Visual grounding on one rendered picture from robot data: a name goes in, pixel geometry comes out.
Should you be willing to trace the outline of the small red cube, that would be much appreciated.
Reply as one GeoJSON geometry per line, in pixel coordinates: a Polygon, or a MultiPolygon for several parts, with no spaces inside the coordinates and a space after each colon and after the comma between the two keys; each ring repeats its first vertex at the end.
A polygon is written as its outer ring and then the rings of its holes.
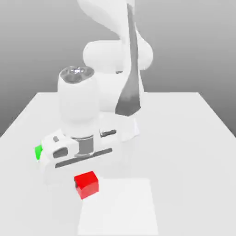
{"type": "Polygon", "coordinates": [[[74,182],[82,200],[99,191],[99,180],[93,171],[75,176],[74,182]]]}

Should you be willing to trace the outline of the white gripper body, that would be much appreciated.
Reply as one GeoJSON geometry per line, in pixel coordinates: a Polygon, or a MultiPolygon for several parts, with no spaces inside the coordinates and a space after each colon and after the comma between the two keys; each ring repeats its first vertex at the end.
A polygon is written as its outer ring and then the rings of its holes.
{"type": "Polygon", "coordinates": [[[60,157],[49,159],[43,155],[43,180],[46,184],[53,184],[66,181],[74,176],[86,172],[95,171],[116,158],[116,148],[109,147],[92,154],[74,157],[60,157]]]}

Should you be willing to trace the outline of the small green cube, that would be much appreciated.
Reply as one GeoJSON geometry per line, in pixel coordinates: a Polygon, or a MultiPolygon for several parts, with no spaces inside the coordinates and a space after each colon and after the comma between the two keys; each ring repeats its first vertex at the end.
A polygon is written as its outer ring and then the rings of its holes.
{"type": "Polygon", "coordinates": [[[35,157],[37,161],[40,160],[42,151],[43,151],[43,147],[42,147],[42,143],[40,143],[40,145],[35,147],[35,157]]]}

